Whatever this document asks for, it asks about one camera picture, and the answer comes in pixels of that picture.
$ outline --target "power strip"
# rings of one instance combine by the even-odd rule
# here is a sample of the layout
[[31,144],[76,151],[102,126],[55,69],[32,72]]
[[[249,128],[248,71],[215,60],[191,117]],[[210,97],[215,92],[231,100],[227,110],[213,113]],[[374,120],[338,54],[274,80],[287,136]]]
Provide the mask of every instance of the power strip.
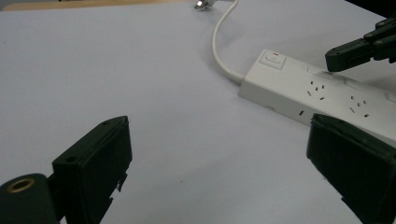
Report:
[[342,119],[396,147],[396,95],[268,49],[239,95],[306,125],[314,113]]

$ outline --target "white table surface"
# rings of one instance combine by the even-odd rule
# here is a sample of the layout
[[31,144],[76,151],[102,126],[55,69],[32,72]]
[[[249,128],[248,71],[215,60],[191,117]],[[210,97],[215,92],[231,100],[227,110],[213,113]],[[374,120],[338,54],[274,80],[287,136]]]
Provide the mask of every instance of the white table surface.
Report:
[[[309,127],[240,98],[212,61],[230,3],[193,5],[0,12],[0,183],[50,175],[85,133],[127,115],[134,160],[102,223],[360,223],[306,158]],[[325,67],[327,50],[381,20],[342,0],[241,1],[219,54],[243,74],[262,49]],[[394,68],[345,74],[394,92]]]

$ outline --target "plug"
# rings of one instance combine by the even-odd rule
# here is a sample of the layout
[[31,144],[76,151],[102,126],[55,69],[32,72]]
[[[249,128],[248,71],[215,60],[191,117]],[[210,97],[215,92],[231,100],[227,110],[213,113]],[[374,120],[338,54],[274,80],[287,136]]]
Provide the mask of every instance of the plug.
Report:
[[218,0],[200,0],[194,8],[204,10],[206,7],[213,7]]

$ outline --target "screw hole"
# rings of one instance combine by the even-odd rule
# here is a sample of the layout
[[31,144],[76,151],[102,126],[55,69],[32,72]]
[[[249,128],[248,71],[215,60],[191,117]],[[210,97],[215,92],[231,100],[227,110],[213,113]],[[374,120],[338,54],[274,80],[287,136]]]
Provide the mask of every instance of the screw hole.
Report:
[[66,159],[66,161],[67,162],[73,162],[73,161],[75,161],[77,159],[77,157],[68,157],[67,159]]
[[9,193],[18,193],[26,189],[29,189],[30,187],[32,187],[34,183],[35,180],[33,178],[21,179],[9,185],[7,191]]

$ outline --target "power switch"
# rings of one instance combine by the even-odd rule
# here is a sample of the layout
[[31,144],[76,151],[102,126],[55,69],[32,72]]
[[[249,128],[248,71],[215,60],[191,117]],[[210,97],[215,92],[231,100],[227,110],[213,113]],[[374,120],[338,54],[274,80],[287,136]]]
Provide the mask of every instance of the power switch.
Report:
[[267,50],[260,59],[260,63],[263,63],[278,70],[282,69],[285,61],[286,61],[285,55],[278,54],[270,50]]

